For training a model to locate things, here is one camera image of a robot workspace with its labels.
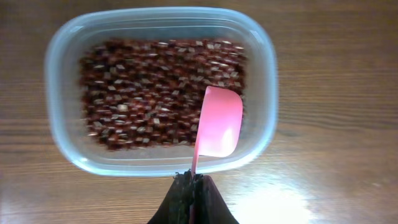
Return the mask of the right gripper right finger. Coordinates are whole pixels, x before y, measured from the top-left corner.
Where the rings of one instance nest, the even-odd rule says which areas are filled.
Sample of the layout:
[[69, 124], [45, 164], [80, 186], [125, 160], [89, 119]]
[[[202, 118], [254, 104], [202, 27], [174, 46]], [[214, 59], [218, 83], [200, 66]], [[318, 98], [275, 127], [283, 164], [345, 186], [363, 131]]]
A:
[[199, 175], [195, 183], [194, 224], [239, 224], [209, 175]]

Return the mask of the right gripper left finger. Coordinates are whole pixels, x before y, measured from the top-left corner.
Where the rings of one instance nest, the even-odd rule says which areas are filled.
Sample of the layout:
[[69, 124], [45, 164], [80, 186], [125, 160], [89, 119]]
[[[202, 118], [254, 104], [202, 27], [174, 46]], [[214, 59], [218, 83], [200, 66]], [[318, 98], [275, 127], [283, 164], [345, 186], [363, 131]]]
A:
[[148, 224], [189, 224], [190, 207], [193, 204], [193, 179], [191, 171], [176, 173], [154, 216]]

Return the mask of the pink plastic scoop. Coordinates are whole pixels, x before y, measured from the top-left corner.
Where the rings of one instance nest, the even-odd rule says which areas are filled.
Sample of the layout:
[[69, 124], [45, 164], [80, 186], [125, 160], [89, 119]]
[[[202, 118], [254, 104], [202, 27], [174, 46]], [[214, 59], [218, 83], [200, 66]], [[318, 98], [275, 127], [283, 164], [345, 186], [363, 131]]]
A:
[[[203, 98], [191, 174], [195, 180], [199, 156], [226, 157], [236, 149], [243, 102], [240, 96], [224, 88], [208, 86]], [[193, 206], [190, 207], [190, 224], [194, 223]]]

